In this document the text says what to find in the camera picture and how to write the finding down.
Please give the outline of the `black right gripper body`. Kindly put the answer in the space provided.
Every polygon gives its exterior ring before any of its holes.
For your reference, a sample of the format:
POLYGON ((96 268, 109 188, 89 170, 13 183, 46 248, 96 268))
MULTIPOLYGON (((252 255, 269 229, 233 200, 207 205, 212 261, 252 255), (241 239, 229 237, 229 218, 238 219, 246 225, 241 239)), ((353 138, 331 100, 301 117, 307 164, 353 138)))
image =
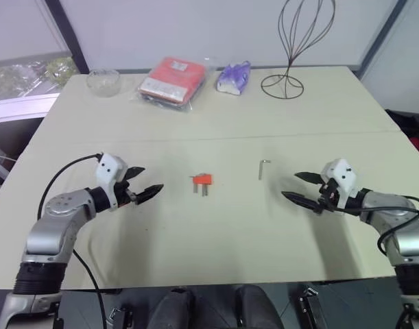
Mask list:
POLYGON ((334 212, 338 208, 339 192, 337 188, 338 183, 331 178, 328 182, 325 182, 320 178, 321 187, 319 189, 320 197, 318 199, 317 213, 323 213, 325 210, 334 212))

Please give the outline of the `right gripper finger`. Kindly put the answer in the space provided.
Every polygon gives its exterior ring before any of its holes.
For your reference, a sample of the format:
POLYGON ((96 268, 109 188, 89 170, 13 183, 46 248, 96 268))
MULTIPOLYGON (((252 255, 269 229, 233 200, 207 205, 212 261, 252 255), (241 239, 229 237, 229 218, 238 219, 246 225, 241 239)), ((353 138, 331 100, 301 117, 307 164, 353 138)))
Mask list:
POLYGON ((308 199, 304 195, 291 191, 282 191, 281 194, 297 206, 311 210, 318 215, 322 213, 322 205, 317 201, 308 199))
POLYGON ((311 184, 323 184, 324 181, 319 173, 312 173, 312 172, 297 172, 294 174, 297 178, 304 180, 305 182, 311 184))

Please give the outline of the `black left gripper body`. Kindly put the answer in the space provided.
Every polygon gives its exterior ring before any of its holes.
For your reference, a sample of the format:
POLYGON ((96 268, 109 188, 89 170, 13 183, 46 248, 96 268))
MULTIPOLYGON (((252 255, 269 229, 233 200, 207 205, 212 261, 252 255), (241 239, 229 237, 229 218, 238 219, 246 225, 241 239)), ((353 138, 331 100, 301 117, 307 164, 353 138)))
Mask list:
POLYGON ((131 202, 130 197, 128 196, 128 189, 129 189, 130 183, 129 180, 124 178, 122 181, 117 182, 114 186, 114 193, 117 200, 117 207, 124 206, 131 202))

